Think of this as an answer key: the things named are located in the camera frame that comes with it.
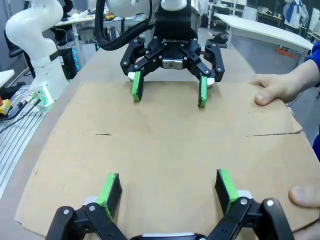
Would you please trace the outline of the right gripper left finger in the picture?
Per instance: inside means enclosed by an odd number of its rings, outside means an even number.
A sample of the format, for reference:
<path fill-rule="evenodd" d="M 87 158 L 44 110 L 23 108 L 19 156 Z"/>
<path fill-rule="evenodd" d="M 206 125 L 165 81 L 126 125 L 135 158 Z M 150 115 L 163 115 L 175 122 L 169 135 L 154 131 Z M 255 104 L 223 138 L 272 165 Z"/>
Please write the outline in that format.
<path fill-rule="evenodd" d="M 100 240 L 125 240 L 115 223 L 115 215 L 122 195 L 120 176 L 109 173 L 97 200 L 75 210 L 59 207 L 46 235 L 47 240 L 83 240 L 96 234 Z"/>

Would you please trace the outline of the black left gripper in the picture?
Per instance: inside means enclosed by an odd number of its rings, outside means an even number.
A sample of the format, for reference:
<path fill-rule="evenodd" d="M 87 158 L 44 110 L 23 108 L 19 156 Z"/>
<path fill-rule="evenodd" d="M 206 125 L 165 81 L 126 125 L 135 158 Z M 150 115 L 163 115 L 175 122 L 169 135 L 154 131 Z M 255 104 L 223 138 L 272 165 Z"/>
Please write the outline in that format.
<path fill-rule="evenodd" d="M 135 102 L 143 96 L 144 77 L 158 68 L 187 69 L 199 80 L 198 107 L 207 102 L 208 80 L 220 82 L 225 73 L 221 49 L 212 40 L 204 50 L 198 43 L 199 11 L 185 7 L 178 11 L 159 7 L 155 14 L 153 40 L 145 47 L 144 39 L 133 39 L 120 61 L 123 73 L 133 82 Z"/>

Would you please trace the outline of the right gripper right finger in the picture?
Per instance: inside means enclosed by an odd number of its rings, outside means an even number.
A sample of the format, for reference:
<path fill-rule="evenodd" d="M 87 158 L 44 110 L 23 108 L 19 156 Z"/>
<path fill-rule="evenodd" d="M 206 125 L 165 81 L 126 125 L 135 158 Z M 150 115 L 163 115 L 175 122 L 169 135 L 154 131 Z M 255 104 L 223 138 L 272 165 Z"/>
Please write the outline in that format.
<path fill-rule="evenodd" d="M 280 201 L 266 198 L 261 203 L 240 196 L 230 173 L 216 171 L 214 185 L 223 218 L 208 235 L 208 240 L 234 240 L 242 228 L 253 230 L 259 240 L 293 240 L 294 235 Z"/>

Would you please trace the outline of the person's left hand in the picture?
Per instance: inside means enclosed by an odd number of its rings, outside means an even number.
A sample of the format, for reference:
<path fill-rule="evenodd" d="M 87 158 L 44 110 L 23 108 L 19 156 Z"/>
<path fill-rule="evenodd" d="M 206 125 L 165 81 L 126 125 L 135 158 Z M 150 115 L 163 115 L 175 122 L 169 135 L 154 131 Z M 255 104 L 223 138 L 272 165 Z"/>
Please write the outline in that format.
<path fill-rule="evenodd" d="M 319 186 L 295 186 L 288 192 L 290 201 L 304 208 L 320 207 Z"/>

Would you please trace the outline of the person's right hand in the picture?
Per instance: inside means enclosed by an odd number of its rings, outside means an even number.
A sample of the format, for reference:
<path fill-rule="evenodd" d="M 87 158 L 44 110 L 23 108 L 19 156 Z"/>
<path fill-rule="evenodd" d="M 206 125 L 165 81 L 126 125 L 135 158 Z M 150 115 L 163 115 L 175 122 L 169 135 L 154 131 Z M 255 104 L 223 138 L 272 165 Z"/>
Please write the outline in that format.
<path fill-rule="evenodd" d="M 300 93 L 314 87 L 319 79 L 319 68 L 311 59 L 286 74 L 256 74 L 251 84 L 262 89 L 255 95 L 254 102 L 259 106 L 266 106 L 275 99 L 292 102 Z"/>

